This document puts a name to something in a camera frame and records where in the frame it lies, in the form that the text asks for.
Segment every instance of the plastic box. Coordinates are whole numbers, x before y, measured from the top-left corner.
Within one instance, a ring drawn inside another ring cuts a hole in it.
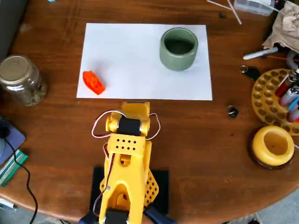
[[[270,6],[274,7],[274,0],[271,0]],[[248,1],[248,0],[235,0],[234,8],[236,10],[242,10],[245,12],[250,12],[250,13],[264,15],[264,16],[269,16],[273,12],[272,9],[260,3],[254,1]]]

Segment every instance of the black cable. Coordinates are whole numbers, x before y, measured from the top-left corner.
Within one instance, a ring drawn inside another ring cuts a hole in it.
[[[36,214],[37,214],[38,203],[37,203],[36,197],[34,196],[34,194],[32,193],[32,191],[31,191],[31,189],[30,189],[30,187],[29,187],[29,182],[30,182],[30,171],[29,171],[26,167],[24,167],[22,164],[20,164],[20,163],[17,161],[16,155],[15,155],[14,147],[9,143],[9,141],[8,141],[6,138],[4,138],[4,141],[10,146],[10,148],[12,149],[12,151],[13,151],[13,153],[14,153],[14,162],[15,162],[16,164],[18,164],[20,167],[22,167],[22,168],[28,173],[27,183],[26,183],[27,191],[28,191],[28,193],[32,196],[32,198],[33,198],[33,200],[34,200],[34,202],[35,202],[35,204],[36,204],[36,208],[35,208],[35,210],[34,210],[34,214],[33,214],[32,218],[31,218],[30,223],[29,223],[29,224],[33,224],[33,222],[34,222],[34,220],[35,220],[35,218],[36,218]]]

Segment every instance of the floor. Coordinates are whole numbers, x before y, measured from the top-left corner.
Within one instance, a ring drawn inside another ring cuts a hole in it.
[[[258,215],[263,224],[297,224],[299,223],[298,210],[299,189],[285,199],[259,211]],[[31,216],[32,212],[21,208],[18,208],[14,214],[0,210],[0,224],[28,224]],[[37,215],[34,224],[61,224],[61,222],[54,218]]]

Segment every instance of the yellow round container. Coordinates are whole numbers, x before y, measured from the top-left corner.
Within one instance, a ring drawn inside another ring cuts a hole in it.
[[[255,134],[252,140],[252,152],[267,166],[281,166],[293,157],[294,141],[285,129],[266,126]]]

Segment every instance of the green ceramic cup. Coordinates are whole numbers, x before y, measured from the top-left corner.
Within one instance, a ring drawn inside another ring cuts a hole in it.
[[[170,70],[184,71],[193,64],[197,48],[198,40],[194,33],[185,28],[172,28],[161,38],[161,62]]]

